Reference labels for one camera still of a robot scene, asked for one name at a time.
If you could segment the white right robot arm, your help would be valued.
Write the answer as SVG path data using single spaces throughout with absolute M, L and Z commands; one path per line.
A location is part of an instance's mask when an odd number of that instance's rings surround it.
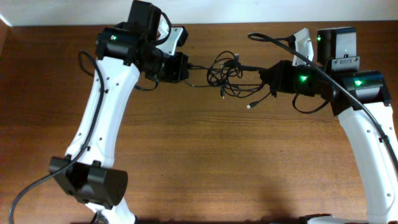
M 277 40 L 252 33 L 290 52 L 260 73 L 273 95 L 320 96 L 332 108 L 353 149 L 367 205 L 367 223 L 397 222 L 397 137 L 391 95 L 381 72 L 360 70 L 353 27 L 317 32 L 312 45 L 307 29 Z

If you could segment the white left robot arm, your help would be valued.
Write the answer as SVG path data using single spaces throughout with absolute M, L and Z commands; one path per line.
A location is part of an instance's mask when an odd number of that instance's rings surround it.
M 127 21 L 97 37 L 90 97 L 78 131 L 49 172 L 62 190 L 85 204 L 96 222 L 134 223 L 124 194 L 127 172 L 113 167 L 118 130 L 140 75 L 156 83 L 178 83 L 189 76 L 188 57 L 177 51 L 187 39 L 149 2 L 134 1 Z

